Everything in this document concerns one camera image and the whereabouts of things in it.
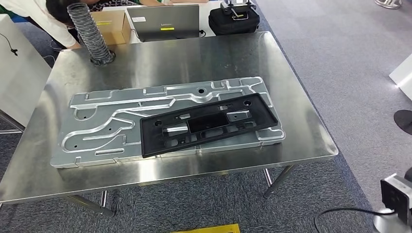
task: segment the metal pole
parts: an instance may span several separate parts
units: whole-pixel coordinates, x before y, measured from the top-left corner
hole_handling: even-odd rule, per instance
[[[263,195],[266,198],[269,198],[269,196],[274,193],[279,186],[282,184],[282,182],[285,181],[285,179],[291,174],[293,169],[296,167],[296,165],[289,165],[286,166],[283,171],[280,173],[280,175],[276,178],[276,180],[270,185],[270,187],[266,190],[265,194]]]
[[[7,123],[11,124],[15,129],[20,130],[21,132],[24,131],[25,127],[14,120],[11,116],[7,115],[5,112],[0,110],[0,118],[6,121]]]
[[[106,207],[107,190],[102,192],[102,198],[100,199],[100,206]]]
[[[272,185],[272,178],[270,177],[269,170],[267,168],[265,168],[263,170],[263,173],[265,173],[265,178],[266,178],[266,181],[268,183],[268,187],[270,187]]]
[[[112,216],[115,215],[115,212],[113,212],[113,211],[111,211],[111,210],[109,210],[105,207],[102,207],[102,206],[100,206],[100,205],[98,205],[98,204],[96,204],[92,201],[89,201],[86,198],[82,198],[78,195],[67,196],[67,197],[63,197],[63,198],[67,201],[70,201],[70,202],[73,202],[75,204],[81,205],[81,206],[83,206],[83,207],[85,207],[89,210],[92,210],[92,211],[97,212],[97,213],[99,213],[101,215],[104,215],[104,216],[112,217]]]
[[[0,134],[22,133],[20,130],[0,130]]]

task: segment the cardboard box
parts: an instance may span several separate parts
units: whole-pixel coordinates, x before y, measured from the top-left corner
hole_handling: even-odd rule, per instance
[[[92,12],[91,16],[107,45],[130,43],[131,29],[125,11]]]

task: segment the black round base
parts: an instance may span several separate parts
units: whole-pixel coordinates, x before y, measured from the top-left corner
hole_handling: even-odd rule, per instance
[[[399,110],[394,114],[394,120],[401,130],[412,135],[412,111]]]

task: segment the black case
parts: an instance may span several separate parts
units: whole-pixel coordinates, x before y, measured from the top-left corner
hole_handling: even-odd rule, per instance
[[[248,19],[234,20],[232,14],[225,15],[221,8],[211,10],[209,26],[216,35],[254,33],[259,27],[260,16],[255,11],[237,12],[237,14],[248,14]]]

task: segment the black plastic bracket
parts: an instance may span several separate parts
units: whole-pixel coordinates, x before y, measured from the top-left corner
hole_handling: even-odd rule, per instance
[[[140,120],[142,156],[177,151],[277,124],[259,93],[149,116]]]

